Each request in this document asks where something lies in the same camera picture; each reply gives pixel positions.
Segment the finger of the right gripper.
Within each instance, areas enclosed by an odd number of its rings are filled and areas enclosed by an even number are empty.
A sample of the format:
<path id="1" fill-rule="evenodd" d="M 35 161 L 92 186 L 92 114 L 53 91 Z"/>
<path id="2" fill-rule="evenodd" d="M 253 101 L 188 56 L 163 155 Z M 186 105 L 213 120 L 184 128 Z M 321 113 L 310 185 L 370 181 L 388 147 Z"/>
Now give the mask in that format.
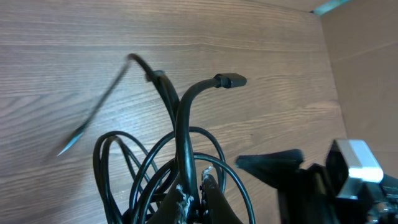
<path id="1" fill-rule="evenodd" d="M 235 165 L 275 189 L 285 189 L 296 178 L 303 162 L 300 149 L 261 155 L 238 156 Z"/>

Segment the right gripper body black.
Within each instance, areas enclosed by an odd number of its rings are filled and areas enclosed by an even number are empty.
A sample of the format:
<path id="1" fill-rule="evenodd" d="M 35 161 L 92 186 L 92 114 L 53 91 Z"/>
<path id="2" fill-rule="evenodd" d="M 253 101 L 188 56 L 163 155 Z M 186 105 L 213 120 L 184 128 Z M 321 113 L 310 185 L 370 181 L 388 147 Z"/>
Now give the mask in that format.
<path id="1" fill-rule="evenodd" d="M 293 172 L 277 193 L 282 224 L 397 224 L 397 179 L 387 174 L 378 184 L 361 183 L 357 198 L 338 198 L 326 168 L 314 164 Z"/>

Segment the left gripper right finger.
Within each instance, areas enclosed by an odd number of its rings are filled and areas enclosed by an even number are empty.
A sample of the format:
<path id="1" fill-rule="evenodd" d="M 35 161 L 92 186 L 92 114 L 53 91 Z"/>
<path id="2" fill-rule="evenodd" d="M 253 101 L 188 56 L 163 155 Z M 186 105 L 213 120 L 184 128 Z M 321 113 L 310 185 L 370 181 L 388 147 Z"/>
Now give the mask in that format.
<path id="1" fill-rule="evenodd" d="M 229 206 L 215 178 L 210 174 L 212 168 L 212 166 L 209 166 L 201 175 L 202 223 L 243 224 Z"/>

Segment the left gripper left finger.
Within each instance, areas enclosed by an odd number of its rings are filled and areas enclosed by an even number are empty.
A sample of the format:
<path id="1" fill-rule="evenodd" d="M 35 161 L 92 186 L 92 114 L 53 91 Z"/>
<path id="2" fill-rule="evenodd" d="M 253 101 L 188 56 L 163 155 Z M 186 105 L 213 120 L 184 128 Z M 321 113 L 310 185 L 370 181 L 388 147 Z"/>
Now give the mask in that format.
<path id="1" fill-rule="evenodd" d="M 194 196 L 186 193 L 180 175 L 169 189 L 160 208 L 147 224 L 187 224 L 192 220 Z"/>

